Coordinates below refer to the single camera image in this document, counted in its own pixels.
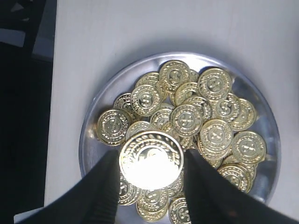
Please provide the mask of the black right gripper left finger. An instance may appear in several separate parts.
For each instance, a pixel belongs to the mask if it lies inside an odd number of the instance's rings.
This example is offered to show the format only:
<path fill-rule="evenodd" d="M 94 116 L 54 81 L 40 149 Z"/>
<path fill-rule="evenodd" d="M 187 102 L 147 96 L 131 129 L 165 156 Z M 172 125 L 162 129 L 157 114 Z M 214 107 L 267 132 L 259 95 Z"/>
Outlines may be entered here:
<path fill-rule="evenodd" d="M 108 151 L 73 188 L 20 223 L 115 223 L 120 190 L 118 158 L 118 151 Z"/>

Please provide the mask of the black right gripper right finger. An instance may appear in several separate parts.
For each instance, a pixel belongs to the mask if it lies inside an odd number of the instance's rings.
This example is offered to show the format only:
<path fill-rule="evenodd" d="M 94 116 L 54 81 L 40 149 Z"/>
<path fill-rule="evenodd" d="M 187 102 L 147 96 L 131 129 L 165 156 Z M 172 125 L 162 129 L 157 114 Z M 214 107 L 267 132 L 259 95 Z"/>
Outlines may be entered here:
<path fill-rule="evenodd" d="M 193 224 L 297 223 L 238 190 L 197 150 L 185 152 L 184 165 L 184 195 Z"/>

